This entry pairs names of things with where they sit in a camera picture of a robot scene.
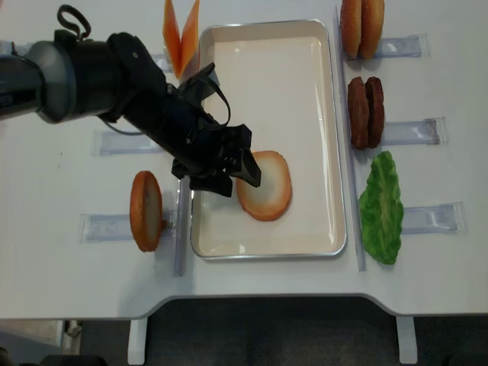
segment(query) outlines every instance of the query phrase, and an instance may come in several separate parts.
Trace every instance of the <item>meat patty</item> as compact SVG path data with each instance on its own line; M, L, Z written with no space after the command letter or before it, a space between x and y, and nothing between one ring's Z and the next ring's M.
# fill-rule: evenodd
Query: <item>meat patty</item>
M348 85L348 111L352 147L359 150L366 149L368 146L369 105L361 77L352 79Z
M368 147L373 149L381 142L384 129L383 87L379 78L366 81L366 97L369 101Z

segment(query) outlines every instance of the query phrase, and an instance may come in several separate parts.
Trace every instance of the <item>tray rim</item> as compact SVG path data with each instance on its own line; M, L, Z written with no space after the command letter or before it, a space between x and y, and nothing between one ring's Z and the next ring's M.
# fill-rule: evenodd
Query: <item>tray rim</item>
M247 259L283 259L283 258L320 258L320 257L333 257L335 255L338 255L342 250L344 250L347 242L348 242L348 227L347 227L347 220L345 217L345 199L344 199L344 186L342 183L342 167L341 167L341 156L340 156L340 151L339 151L339 129L338 129L338 124L337 124L337 113L336 113L336 93L334 91L334 75L332 72L332 54L331 54L331 48L330 48L330 37L329 37L329 29L326 27L326 25L318 20L318 19L296 19L296 20L289 20L289 21L267 21L267 22L257 22L257 23L247 23L247 24L225 24L225 25L212 25L204 29L204 31L200 35L200 40L198 41L198 62L200 64L200 50L201 50L201 44L202 44L202 39L204 35L216 28L226 28L226 27L250 27L250 26L256 26L256 25L278 25L278 24L283 24L283 23L296 23L296 22L315 22L319 24L320 26L323 27L323 29L326 31L326 40L327 40L327 49L329 50L329 64L330 64L330 80L331 80L331 91L332 91L332 110L334 113L334 122L335 122L335 141L337 143L337 159L338 159L338 166L339 166L339 188L341 191L341 202L342 202L342 221L344 222L344 241L340 245L340 247L335 250L334 252L318 252L318 253L297 253L297 254L256 254L256 255L202 255L199 253L198 250L194 247L194 241L193 241L193 218L194 218L194 206L195 206L195 198L194 196L196 194L201 194L200 192L196 192L191 190L191 212L190 212L190 244L191 248L193 249L193 252L200 258L208 260L208 261L226 261L226 260L247 260Z

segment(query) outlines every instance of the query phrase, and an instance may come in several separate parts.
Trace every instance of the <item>floor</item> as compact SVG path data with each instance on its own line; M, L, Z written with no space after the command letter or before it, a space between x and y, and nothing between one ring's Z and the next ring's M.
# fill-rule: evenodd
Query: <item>floor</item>
M415 321L419 365L488 349L488 316ZM126 365L129 329L123 321L84 322L81 354ZM398 358L395 318L361 298L175 300L148 322L148 366L391 366Z
M63 355L79 354L81 336L73 338L65 334L64 322L60 320L0 320L0 332L3 336L11 335L13 343L25 340L27 343L23 345L37 343L40 347L47 345L46 350L60 349Z

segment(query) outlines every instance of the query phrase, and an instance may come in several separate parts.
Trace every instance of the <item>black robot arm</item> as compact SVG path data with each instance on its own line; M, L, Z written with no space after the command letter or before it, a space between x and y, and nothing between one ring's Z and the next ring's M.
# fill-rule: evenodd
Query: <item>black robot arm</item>
M75 16L85 27L66 21ZM230 176L258 187L261 171L252 153L251 131L218 124L201 107L216 92L210 64L179 88L166 82L142 42L126 33L107 42L87 40L91 28L73 7L63 5L54 42L38 42L24 57L0 59L0 119L36 111L59 123L87 115L113 124L124 117L175 157L172 173L190 177L190 188L232 194Z

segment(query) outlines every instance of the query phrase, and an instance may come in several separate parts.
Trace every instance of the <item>food item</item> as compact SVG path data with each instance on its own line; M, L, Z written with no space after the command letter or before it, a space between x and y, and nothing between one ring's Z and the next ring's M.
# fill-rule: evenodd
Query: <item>food item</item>
M356 57L361 43L361 0L342 0L341 39L344 51Z
M253 156L261 169L261 185L255 188L237 179L237 197L244 211L255 219L276 220L286 211L291 200L287 162L275 151L254 152Z
M379 78L366 81L366 98L369 102L368 147L374 149L381 142L384 129L383 87Z
M137 173L130 193L130 229L143 252L153 252L162 231L162 198L156 177Z
M374 158L359 210L364 249L377 261L394 264L402 245L403 205L397 168L389 151Z
M196 0L186 20L180 40L180 31L176 21L172 0L165 0L165 13L162 22L162 36L177 79L186 69L198 51L198 9L200 0Z
M351 80L348 85L348 111L351 124L351 144L363 150L368 146L369 106L366 88L361 77Z
M378 44L384 21L384 0L362 0L361 44L359 53L365 59L372 59Z

